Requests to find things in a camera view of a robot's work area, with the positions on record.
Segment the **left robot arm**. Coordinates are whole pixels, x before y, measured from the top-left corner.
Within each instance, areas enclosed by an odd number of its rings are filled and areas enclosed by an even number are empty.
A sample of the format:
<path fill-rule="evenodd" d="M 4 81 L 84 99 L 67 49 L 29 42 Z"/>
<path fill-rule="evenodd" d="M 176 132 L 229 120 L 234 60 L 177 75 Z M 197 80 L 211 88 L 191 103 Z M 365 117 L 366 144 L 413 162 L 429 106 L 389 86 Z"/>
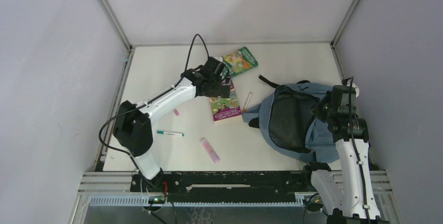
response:
<path fill-rule="evenodd" d="M 226 65 L 221 57 L 209 57 L 205 64 L 185 70 L 176 84 L 137 103 L 120 104 L 112 134 L 129 153 L 143 184 L 151 191 L 163 185 L 161 167 L 151 149 L 154 142 L 152 125 L 180 104 L 195 97 L 228 98 L 230 76 L 222 75 Z"/>

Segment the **blue student backpack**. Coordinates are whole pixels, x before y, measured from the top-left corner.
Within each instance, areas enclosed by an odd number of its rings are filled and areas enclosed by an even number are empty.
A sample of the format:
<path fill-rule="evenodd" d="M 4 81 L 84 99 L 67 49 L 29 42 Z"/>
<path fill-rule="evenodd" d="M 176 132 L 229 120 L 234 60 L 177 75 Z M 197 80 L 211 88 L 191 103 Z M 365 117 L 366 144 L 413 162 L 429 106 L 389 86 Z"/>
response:
<path fill-rule="evenodd" d="M 306 163 L 337 161 L 339 153 L 327 123 L 311 113 L 332 86 L 308 80 L 278 85 L 262 75 L 259 79 L 274 91 L 243 112 L 243 121 L 259 129 L 265 142 L 282 155 Z"/>

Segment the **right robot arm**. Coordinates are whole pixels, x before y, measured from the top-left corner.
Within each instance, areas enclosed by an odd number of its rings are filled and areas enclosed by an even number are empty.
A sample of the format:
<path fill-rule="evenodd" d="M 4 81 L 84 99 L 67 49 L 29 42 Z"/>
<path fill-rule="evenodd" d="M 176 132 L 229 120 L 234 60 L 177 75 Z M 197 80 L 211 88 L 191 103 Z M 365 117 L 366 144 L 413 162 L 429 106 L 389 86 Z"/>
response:
<path fill-rule="evenodd" d="M 342 169 L 342 189 L 327 164 L 315 165 L 302 176 L 304 188 L 317 190 L 328 214 L 327 223 L 385 222 L 370 178 L 368 126 L 356 114 L 356 98 L 352 85 L 336 85 L 311 110 L 316 119 L 327 123 Z"/>

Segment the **purple treehouse book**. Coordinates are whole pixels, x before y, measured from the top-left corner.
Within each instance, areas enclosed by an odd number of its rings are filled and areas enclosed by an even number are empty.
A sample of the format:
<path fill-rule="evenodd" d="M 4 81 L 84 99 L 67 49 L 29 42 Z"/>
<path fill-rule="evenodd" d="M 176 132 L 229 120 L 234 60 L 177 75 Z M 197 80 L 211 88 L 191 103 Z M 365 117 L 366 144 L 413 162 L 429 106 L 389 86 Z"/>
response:
<path fill-rule="evenodd" d="M 209 103 L 211 106 L 213 121 L 215 123 L 242 115 L 242 109 L 240 108 L 239 100 L 232 81 L 230 81 L 228 98 L 212 97 L 209 98 Z"/>

